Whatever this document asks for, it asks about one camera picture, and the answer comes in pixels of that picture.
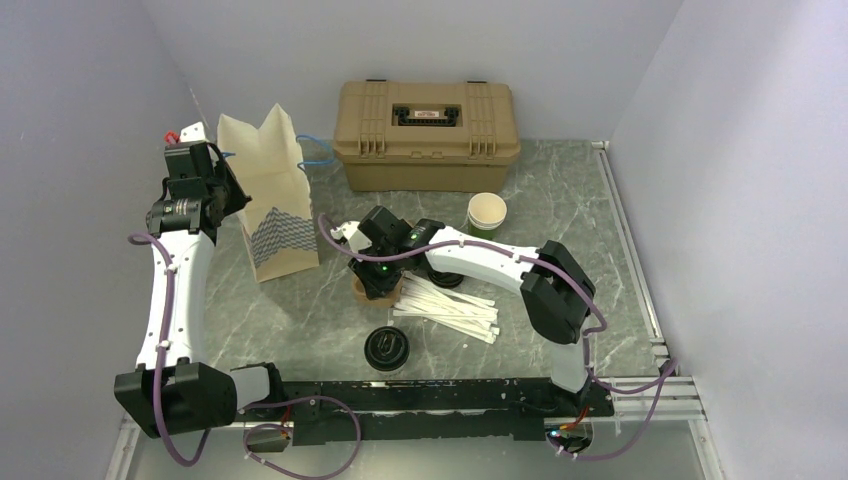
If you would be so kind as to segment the paper bag with blue handles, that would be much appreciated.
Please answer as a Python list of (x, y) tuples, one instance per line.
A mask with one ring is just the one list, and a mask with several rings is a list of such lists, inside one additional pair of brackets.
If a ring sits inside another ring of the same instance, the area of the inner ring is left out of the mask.
[(255, 127), (219, 116), (219, 148), (251, 201), (237, 213), (254, 278), (266, 282), (320, 265), (311, 187), (291, 117), (274, 105)]

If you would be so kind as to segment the brown pulp cup carrier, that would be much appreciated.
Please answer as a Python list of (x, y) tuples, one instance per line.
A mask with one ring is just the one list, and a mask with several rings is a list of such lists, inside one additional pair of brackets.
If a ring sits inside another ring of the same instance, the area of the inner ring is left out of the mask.
[(360, 281), (360, 279), (356, 276), (352, 277), (352, 289), (354, 293), (354, 298), (363, 305), (371, 306), (375, 308), (389, 309), (391, 308), (400, 298), (402, 292), (403, 281), (399, 280), (396, 284), (395, 288), (385, 297), (369, 299), (366, 295), (365, 288)]

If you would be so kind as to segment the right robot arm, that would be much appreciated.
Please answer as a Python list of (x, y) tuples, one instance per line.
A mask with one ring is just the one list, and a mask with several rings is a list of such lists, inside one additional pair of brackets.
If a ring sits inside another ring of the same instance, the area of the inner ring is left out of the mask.
[(594, 284), (560, 243), (505, 245), (474, 237), (432, 219), (411, 224), (382, 206), (359, 221), (325, 229), (325, 238), (349, 255), (348, 266), (370, 301), (396, 298), (400, 285), (425, 272), (449, 289), (466, 278), (519, 296), (533, 330), (553, 348), (551, 401), (574, 415), (590, 399), (585, 319)]

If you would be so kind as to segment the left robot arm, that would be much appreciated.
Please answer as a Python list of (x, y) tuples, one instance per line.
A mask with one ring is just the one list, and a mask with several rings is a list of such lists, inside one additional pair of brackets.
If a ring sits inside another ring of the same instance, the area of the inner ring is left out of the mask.
[(170, 144), (164, 160), (163, 194), (146, 215), (146, 231), (130, 238), (153, 253), (146, 335), (133, 371), (116, 376), (114, 396), (151, 438), (227, 426), (246, 406), (275, 419), (288, 402), (276, 367), (224, 372), (208, 364), (201, 345), (217, 230), (251, 199), (209, 141)]

